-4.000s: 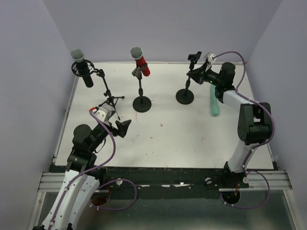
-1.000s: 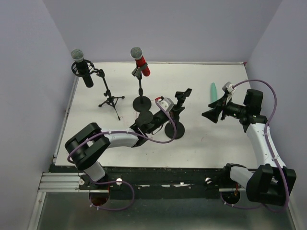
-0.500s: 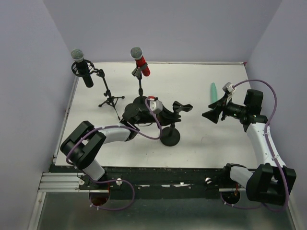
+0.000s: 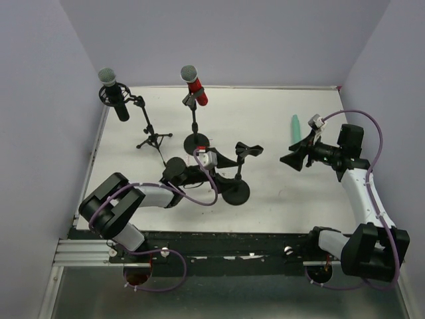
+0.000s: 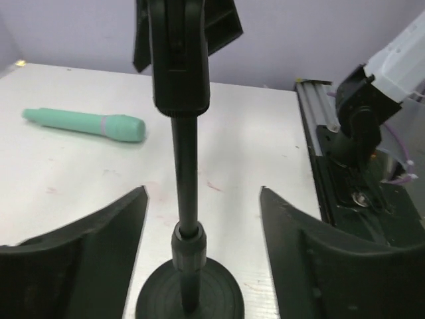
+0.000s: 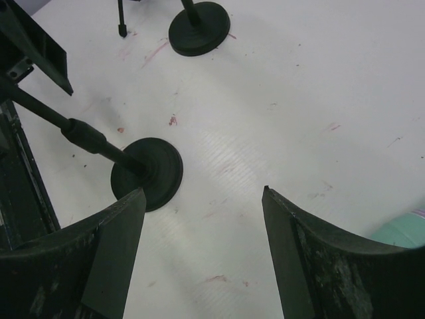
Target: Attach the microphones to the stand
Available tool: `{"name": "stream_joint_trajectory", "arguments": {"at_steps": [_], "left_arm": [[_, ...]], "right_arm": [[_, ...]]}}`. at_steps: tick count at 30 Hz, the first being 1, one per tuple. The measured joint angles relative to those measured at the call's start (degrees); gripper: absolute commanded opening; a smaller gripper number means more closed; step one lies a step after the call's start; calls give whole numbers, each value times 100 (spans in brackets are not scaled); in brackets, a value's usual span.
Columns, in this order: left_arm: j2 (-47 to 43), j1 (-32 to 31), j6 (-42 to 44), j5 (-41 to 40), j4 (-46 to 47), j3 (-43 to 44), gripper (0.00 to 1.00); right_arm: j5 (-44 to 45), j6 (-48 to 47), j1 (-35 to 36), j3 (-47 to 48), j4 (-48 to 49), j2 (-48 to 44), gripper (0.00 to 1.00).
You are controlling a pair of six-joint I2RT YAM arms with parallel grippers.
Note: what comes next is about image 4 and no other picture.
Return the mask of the round-base mic stand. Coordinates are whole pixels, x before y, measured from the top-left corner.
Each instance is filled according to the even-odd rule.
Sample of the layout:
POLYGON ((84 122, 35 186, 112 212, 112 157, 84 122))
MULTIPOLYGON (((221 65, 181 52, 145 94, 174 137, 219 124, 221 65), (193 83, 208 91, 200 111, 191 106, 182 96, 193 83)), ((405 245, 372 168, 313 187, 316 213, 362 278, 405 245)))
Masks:
POLYGON ((263 152, 264 148, 260 145, 247 146, 238 142, 235 146, 236 163, 231 167, 237 167, 237 172, 233 178, 226 178, 217 175, 220 194, 224 201, 233 206, 239 206, 246 203, 250 197, 249 185, 242 179, 242 166, 247 156, 257 157, 263 152))
POLYGON ((183 143, 184 150, 188 155, 193 155, 193 152, 198 148, 206 149, 210 147, 209 139, 204 134, 199 133, 199 126, 196 118, 197 98, 200 97, 204 91, 205 89, 201 88, 196 93, 189 92, 182 100, 182 103, 187 106, 192 113, 192 134, 188 135, 183 143))

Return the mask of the black tripod mic stand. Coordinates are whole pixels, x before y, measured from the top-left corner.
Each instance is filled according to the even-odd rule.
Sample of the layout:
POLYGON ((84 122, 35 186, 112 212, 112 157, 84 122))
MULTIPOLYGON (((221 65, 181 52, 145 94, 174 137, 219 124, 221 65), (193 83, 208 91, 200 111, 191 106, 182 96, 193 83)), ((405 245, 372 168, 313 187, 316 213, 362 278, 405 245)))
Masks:
POLYGON ((139 150, 144 145, 149 145, 157 150, 161 157, 161 161, 163 162, 163 165, 166 165, 165 159, 163 157, 163 154, 160 150, 160 147, 162 145, 163 139, 165 137, 171 138, 173 136, 172 133, 168 134, 158 134, 149 119, 149 116, 147 114, 146 108, 145 108, 145 100, 142 96, 136 96, 131 93, 131 90, 125 85, 120 83, 120 86, 122 87, 122 93, 124 96, 124 102, 127 104, 128 102, 132 102, 134 106, 137 106, 141 111, 143 112, 146 127, 143 129, 143 132, 147 135, 147 138, 140 144, 136 145, 136 148, 139 150))

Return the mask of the red glitter microphone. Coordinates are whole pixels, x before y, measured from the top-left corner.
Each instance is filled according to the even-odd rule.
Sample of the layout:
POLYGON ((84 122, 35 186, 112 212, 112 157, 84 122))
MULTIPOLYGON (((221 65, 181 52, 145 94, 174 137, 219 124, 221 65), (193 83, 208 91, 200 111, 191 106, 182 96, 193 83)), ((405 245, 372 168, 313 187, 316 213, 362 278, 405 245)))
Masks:
POLYGON ((180 75, 182 80, 187 83, 189 92, 196 95, 197 103, 200 106, 206 106, 209 100, 205 93, 205 89, 199 80, 197 69, 193 65, 185 65, 181 69, 180 75))

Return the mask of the black glitter microphone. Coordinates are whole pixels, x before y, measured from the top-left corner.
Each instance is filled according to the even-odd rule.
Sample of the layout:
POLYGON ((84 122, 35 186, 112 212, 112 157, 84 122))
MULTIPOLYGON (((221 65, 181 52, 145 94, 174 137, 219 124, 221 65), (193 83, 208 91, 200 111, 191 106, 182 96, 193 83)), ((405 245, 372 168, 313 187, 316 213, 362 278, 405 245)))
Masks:
POLYGON ((116 81, 116 74, 111 68, 104 67, 98 72, 98 79, 102 84, 99 91, 101 102, 113 108, 121 122, 129 120, 129 112, 124 102, 122 87, 116 81))

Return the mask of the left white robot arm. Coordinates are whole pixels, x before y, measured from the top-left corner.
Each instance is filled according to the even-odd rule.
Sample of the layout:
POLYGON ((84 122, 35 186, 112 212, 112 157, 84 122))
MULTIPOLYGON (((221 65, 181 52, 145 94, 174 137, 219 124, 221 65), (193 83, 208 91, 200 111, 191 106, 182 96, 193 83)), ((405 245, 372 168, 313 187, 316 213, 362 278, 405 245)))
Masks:
POLYGON ((122 173, 115 172, 81 202, 78 212, 88 222, 89 230, 136 252, 145 241, 144 235, 130 223, 137 209, 168 209, 178 205, 183 198, 197 205, 212 206, 220 194, 242 185, 241 173, 237 173, 234 179, 226 179, 215 169, 237 167, 240 171, 247 155, 248 151, 241 143, 236 146, 235 161, 214 148, 199 147, 193 154, 196 165, 188 166, 182 158, 173 157, 166 162, 163 176, 157 183, 130 183, 122 173), (214 193, 210 202, 192 198, 183 191, 186 185, 206 182, 214 193))

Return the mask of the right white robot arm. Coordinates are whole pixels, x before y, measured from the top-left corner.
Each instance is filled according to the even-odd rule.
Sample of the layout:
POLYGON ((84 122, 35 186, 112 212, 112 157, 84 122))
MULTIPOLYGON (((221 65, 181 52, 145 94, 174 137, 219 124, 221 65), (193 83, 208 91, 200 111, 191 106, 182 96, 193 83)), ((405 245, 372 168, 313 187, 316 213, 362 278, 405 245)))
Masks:
POLYGON ((398 278, 401 263, 410 244, 405 230, 398 229, 386 214, 368 170, 361 158, 364 130, 343 124, 336 146, 321 142, 316 130, 289 147, 280 161, 301 171, 314 162, 328 165, 343 186, 357 227, 350 236, 329 227, 314 227, 313 245, 334 256, 346 275, 392 282, 398 278))

